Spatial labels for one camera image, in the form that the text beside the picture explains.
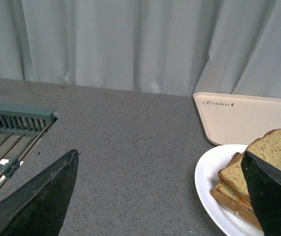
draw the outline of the metal dish rack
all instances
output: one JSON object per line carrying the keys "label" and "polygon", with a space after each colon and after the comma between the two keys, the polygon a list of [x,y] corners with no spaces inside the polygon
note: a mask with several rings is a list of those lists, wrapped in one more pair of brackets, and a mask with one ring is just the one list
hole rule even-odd
{"label": "metal dish rack", "polygon": [[0,188],[54,124],[54,109],[0,103]]}

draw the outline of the white curtain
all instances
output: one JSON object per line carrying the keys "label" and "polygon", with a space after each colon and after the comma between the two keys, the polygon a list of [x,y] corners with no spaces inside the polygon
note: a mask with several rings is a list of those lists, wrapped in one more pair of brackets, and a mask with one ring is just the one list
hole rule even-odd
{"label": "white curtain", "polygon": [[2,0],[0,78],[281,98],[281,0]]}

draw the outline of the cutting board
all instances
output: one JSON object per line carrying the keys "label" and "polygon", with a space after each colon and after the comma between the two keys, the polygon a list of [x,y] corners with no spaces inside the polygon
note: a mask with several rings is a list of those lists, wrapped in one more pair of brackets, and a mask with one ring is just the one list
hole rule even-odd
{"label": "cutting board", "polygon": [[193,95],[207,139],[215,145],[248,145],[281,128],[281,99],[196,92]]}

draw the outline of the bread slice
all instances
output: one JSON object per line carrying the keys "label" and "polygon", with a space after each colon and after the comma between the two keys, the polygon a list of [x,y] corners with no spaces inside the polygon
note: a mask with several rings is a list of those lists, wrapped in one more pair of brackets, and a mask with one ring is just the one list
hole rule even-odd
{"label": "bread slice", "polygon": [[[246,150],[281,170],[281,129],[272,130],[263,138],[256,139],[248,145]],[[242,158],[243,155],[237,161],[220,170],[218,177],[240,194],[243,199],[250,202],[248,187],[241,168]]]}
{"label": "bread slice", "polygon": [[247,222],[262,230],[256,215],[240,203],[235,192],[221,179],[219,179],[217,185],[210,191],[210,194],[217,202],[225,205]]}

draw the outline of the gray countertop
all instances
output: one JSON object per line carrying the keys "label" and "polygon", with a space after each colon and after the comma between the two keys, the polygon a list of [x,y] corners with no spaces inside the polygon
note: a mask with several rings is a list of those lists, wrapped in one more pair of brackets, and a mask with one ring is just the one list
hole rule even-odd
{"label": "gray countertop", "polygon": [[81,153],[61,236],[222,236],[194,182],[214,147],[190,97],[0,79],[0,101],[60,118],[0,190],[11,194],[71,149]]}

